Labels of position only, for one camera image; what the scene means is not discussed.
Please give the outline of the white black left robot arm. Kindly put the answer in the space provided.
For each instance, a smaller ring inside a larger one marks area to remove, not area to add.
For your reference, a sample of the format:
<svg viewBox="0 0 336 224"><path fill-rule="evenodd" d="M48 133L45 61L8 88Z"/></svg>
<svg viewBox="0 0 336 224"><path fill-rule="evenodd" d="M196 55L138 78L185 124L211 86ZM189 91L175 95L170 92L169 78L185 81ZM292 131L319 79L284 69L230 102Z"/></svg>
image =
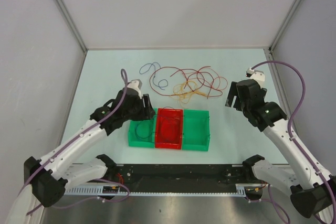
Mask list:
<svg viewBox="0 0 336 224"><path fill-rule="evenodd" d="M29 157L24 162L25 184L32 186L32 194L42 206L51 207L72 187L96 179L119 181L119 169L106 154L78 166L73 166L73 162L124 122L150 120L154 116L148 94L141 94L136 88L123 88L115 99L97 108L71 139L39 159Z"/></svg>

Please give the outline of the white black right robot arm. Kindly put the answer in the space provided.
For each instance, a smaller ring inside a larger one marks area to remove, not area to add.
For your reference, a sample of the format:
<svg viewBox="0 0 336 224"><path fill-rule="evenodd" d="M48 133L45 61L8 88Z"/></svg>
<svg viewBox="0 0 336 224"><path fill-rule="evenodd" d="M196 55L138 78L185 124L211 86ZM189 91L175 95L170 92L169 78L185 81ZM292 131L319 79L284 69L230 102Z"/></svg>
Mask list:
<svg viewBox="0 0 336 224"><path fill-rule="evenodd" d="M335 207L335 176L325 169L307 150L281 107L265 102L267 90L256 80L232 82L227 107L243 113L249 123L265 134L288 162L292 173L254 155L243 161L242 176L249 183L263 180L290 198L296 211L305 218Z"/></svg>

